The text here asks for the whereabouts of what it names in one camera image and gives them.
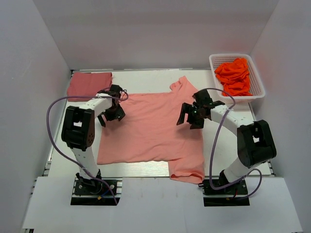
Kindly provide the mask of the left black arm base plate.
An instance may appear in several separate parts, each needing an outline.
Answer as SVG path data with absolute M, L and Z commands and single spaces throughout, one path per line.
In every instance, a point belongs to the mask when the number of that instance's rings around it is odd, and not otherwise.
M 121 198 L 122 179 L 107 179 L 105 182 L 110 186 L 117 203 L 105 184 L 100 183 L 99 186 L 94 187 L 75 178 L 71 206 L 117 206 Z

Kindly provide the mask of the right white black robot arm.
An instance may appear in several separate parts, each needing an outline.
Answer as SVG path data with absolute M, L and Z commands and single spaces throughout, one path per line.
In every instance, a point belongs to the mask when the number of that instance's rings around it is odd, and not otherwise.
M 249 121 L 227 107 L 223 102 L 216 101 L 211 104 L 199 105 L 197 103 L 183 103 L 177 125 L 183 124 L 185 115 L 191 129 L 202 129 L 205 119 L 219 124 L 213 141 L 209 162 L 209 185 L 213 190 L 222 190 L 232 193 L 237 183 L 245 179 L 260 164 L 276 157 L 276 147 L 268 122 L 265 120 Z M 229 167 L 221 171 L 219 186 L 212 183 L 211 173 L 214 153 L 221 128 L 225 127 L 237 137 L 237 159 Z

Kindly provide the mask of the salmon pink t shirt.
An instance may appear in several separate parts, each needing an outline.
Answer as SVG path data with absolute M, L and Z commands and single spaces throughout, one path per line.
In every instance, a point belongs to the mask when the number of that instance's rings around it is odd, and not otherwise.
M 130 94 L 121 103 L 125 117 L 102 129 L 97 164 L 166 161 L 172 180 L 201 183 L 202 130 L 177 124 L 182 104 L 191 104 L 197 91 L 183 76 L 170 85 L 170 92 Z

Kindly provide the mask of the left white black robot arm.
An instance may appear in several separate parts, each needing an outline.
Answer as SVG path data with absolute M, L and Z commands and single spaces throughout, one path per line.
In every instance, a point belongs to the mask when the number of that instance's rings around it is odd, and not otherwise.
M 102 96 L 91 99 L 81 106 L 69 106 L 65 111 L 61 139 L 73 152 L 80 172 L 77 179 L 91 193 L 97 194 L 102 190 L 101 172 L 98 168 L 92 144 L 95 139 L 95 120 L 101 126 L 106 121 L 118 120 L 125 117 L 125 112 L 116 98 Z

